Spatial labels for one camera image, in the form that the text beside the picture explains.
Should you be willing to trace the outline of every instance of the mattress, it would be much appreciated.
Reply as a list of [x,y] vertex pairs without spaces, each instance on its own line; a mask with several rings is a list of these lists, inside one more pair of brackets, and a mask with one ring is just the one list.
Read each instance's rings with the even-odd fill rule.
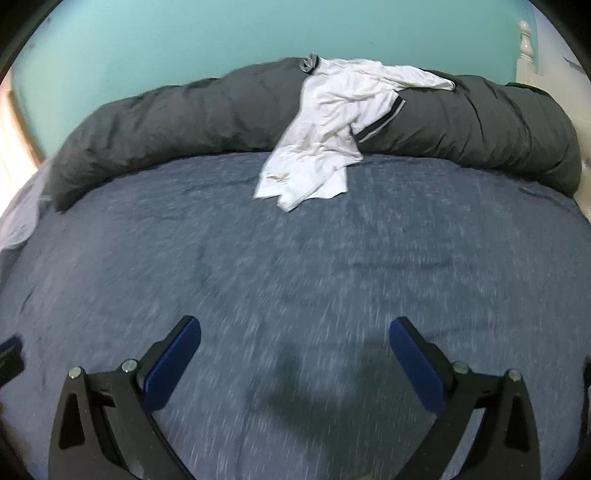
[[252,200],[267,156],[176,160],[39,220],[0,292],[0,339],[19,333],[27,362],[2,420],[34,477],[68,369],[138,358],[192,314],[202,345],[156,419],[196,478],[391,479],[434,420],[387,345],[404,314],[451,360],[523,373],[543,478],[558,478],[591,350],[591,231],[574,201],[371,155],[348,193],[285,214]]

